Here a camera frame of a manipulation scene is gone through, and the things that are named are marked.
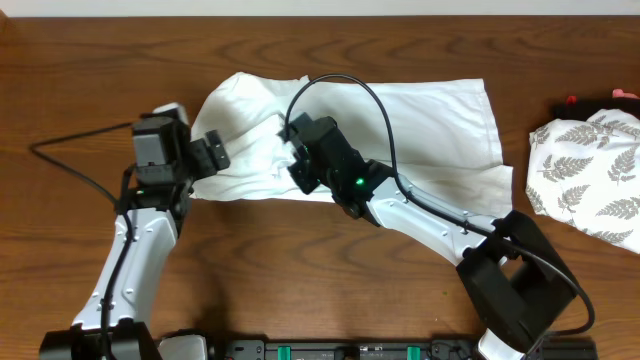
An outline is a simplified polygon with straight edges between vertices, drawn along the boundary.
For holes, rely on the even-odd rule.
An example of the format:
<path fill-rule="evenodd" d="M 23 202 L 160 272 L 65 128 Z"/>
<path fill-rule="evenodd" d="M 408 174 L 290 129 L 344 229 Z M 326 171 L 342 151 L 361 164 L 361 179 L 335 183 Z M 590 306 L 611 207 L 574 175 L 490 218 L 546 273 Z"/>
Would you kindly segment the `white printed t-shirt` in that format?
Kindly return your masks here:
<path fill-rule="evenodd" d="M 290 177 L 293 156 L 278 136 L 288 109 L 334 118 L 364 159 L 397 159 L 401 175 L 459 208 L 496 217 L 513 208 L 513 169 L 481 79 L 362 88 L 236 73 L 207 97 L 192 127 L 195 138 L 217 130 L 231 158 L 195 183 L 195 198 L 330 201 L 328 188 L 305 195 Z"/>

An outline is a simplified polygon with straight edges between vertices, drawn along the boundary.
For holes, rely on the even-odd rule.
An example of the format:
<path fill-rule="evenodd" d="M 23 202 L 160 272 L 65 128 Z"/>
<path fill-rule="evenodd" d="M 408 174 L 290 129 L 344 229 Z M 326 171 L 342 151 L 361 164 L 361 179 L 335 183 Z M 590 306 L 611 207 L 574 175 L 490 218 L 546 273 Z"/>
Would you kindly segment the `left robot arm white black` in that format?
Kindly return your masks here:
<path fill-rule="evenodd" d="M 195 181 L 230 165 L 219 133 L 192 139 L 182 120 L 131 124 L 135 161 L 123 173 L 114 239 L 99 280 L 67 330 L 47 333 L 42 359 L 159 359 L 148 324 L 168 255 L 179 239 Z"/>

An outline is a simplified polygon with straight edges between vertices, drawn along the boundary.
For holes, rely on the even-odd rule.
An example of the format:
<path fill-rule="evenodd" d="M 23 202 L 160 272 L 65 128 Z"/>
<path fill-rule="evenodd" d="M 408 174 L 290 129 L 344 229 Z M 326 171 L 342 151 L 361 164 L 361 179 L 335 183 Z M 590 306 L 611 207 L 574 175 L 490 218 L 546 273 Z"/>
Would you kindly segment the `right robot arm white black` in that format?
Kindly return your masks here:
<path fill-rule="evenodd" d="M 463 210 L 415 187 L 392 167 L 364 160 L 331 117 L 299 116 L 279 133 L 288 170 L 310 194 L 326 186 L 354 219 L 407 235 L 451 263 L 487 330 L 486 359 L 519 359 L 539 347 L 576 297 L 576 279 L 536 223 Z"/>

